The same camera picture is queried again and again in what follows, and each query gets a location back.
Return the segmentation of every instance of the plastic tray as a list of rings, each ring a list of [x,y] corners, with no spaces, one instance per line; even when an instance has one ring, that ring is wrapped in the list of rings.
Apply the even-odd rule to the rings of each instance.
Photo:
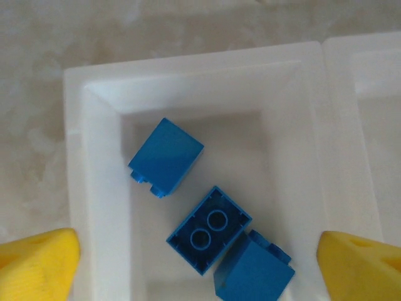
[[[381,240],[383,229],[397,243],[401,39],[377,39],[330,39],[325,60],[308,42],[66,70],[70,216],[82,247],[75,301],[218,300],[216,266],[201,277],[165,242],[213,185],[293,258],[282,300],[328,300],[315,258],[324,230]],[[163,117],[205,149],[178,190],[157,199],[127,164]],[[382,136],[378,151],[395,149],[388,157],[369,146]],[[376,197],[393,198],[378,206],[373,184]]]
[[[323,43],[336,118],[335,229],[401,246],[401,33]]]

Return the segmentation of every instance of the blue lego brick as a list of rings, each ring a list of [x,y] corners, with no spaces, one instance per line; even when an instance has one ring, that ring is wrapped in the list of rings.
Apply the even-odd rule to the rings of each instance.
[[[216,295],[223,301],[275,301],[295,274],[290,260],[258,232],[241,233],[214,272]]]
[[[291,261],[291,257],[286,254],[282,249],[276,246],[274,243],[270,243],[262,235],[260,235],[255,230],[251,230],[248,236],[259,246],[267,250],[269,253],[274,255],[277,259],[281,260],[284,264],[288,264]]]
[[[214,186],[167,242],[203,275],[251,220],[231,198]]]
[[[195,140],[166,118],[158,124],[129,163],[138,183],[149,182],[158,198],[172,194],[203,151]]]

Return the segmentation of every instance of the lego brick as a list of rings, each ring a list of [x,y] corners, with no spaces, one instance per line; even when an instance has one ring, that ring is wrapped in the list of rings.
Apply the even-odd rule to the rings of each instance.
[[[274,243],[270,243],[267,239],[265,239],[262,235],[260,235],[257,231],[251,230],[248,236],[259,246],[267,250],[269,253],[274,255],[277,259],[281,260],[284,264],[288,264],[291,261],[291,257],[286,254],[281,248],[276,246]]]
[[[295,274],[290,260],[258,232],[241,233],[214,273],[216,295],[224,301],[275,301]]]
[[[167,242],[203,275],[251,220],[229,196],[214,186]]]
[[[203,144],[166,118],[158,124],[129,163],[138,183],[149,182],[150,191],[162,198],[172,194],[202,154]]]

